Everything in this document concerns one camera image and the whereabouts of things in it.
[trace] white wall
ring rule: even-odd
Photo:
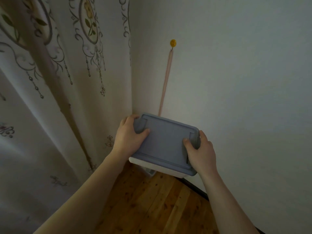
[[[131,0],[133,111],[202,129],[267,234],[312,228],[312,0]],[[191,180],[203,189],[199,177]]]

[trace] blue lid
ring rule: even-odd
[[[196,127],[148,113],[135,119],[133,126],[136,133],[149,128],[150,134],[132,157],[190,176],[197,173],[188,160],[182,141],[189,138],[194,148],[199,148],[200,137]]]

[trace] left hand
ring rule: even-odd
[[[132,114],[124,118],[117,130],[112,152],[118,154],[124,161],[127,161],[140,148],[142,142],[149,135],[149,129],[145,129],[140,134],[135,133],[133,122],[139,117],[139,115]]]

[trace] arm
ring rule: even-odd
[[[133,122],[138,115],[121,121],[112,152],[35,234],[93,233],[110,190],[129,157],[135,153],[149,134],[146,129],[136,134]]]
[[[193,168],[203,180],[220,234],[259,234],[222,181],[216,168],[213,144],[203,131],[200,131],[200,139],[198,150],[187,139],[183,143]]]

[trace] white curtain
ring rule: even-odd
[[[2,0],[0,232],[32,233],[131,113],[129,0]]]

